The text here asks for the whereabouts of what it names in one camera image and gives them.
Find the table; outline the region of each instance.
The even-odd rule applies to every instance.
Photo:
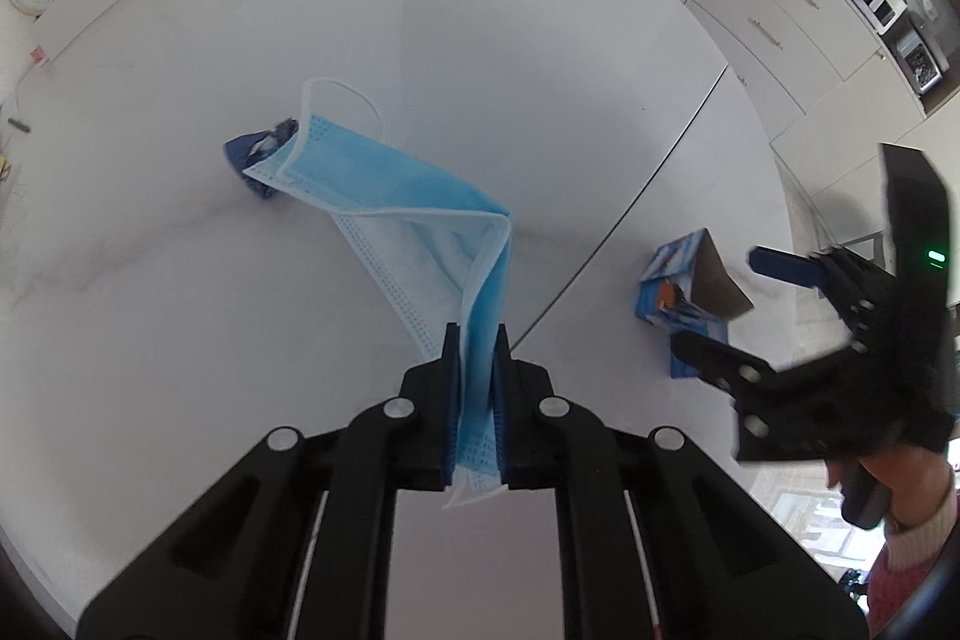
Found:
[[[32,587],[71,627],[265,432],[339,428],[421,360],[329,218],[223,160],[316,76],[512,211],[517,355],[612,425],[662,410],[730,461],[726,404],[671,383],[624,309],[656,244],[707,224],[757,304],[734,340],[786,355],[792,299],[741,261],[789,247],[784,196],[725,70],[677,0],[120,1],[19,86],[34,130],[0,187],[0,525]],[[377,134],[358,101],[316,108]],[[549,498],[441,499],[400,499],[389,636],[559,636]]]

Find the sweater cuff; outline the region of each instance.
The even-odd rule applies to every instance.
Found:
[[[944,547],[957,520],[955,489],[947,491],[937,512],[918,527],[896,533],[896,524],[885,523],[883,535],[887,540],[887,571],[903,572],[936,557]]]

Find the person's wrist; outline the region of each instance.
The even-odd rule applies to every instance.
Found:
[[[915,528],[928,521],[954,489],[953,469],[942,456],[928,452],[915,468],[890,486],[890,515],[901,528]]]

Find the person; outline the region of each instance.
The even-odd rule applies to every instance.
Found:
[[[926,578],[957,522],[960,497],[947,458],[925,448],[899,444],[860,463],[892,495],[883,524],[886,544],[870,571],[867,590],[873,637]],[[843,472],[842,464],[827,463],[830,487],[843,482]]]

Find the silver screw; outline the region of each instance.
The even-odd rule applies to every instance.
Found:
[[[746,418],[744,418],[743,426],[748,432],[750,432],[750,434],[752,434],[754,437],[759,437],[760,439],[763,439],[763,437],[766,437],[767,434],[770,434],[770,427],[755,415],[748,415]]]
[[[288,426],[274,429],[270,434],[267,434],[267,447],[272,451],[289,451],[298,442],[299,434],[296,429],[291,429]]]
[[[570,403],[559,396],[546,396],[541,399],[539,408],[548,418],[563,418],[570,412]]]
[[[757,372],[757,370],[750,365],[743,365],[740,367],[740,376],[747,381],[747,383],[760,382],[760,372]]]
[[[416,405],[402,396],[395,396],[383,405],[383,414],[387,418],[408,418],[414,414]]]
[[[664,429],[658,429],[656,434],[654,434],[654,442],[659,448],[663,448],[664,451],[679,451],[680,448],[683,448],[683,444],[686,442],[686,437],[683,436],[683,432],[680,432],[679,429],[672,429],[667,426]]]

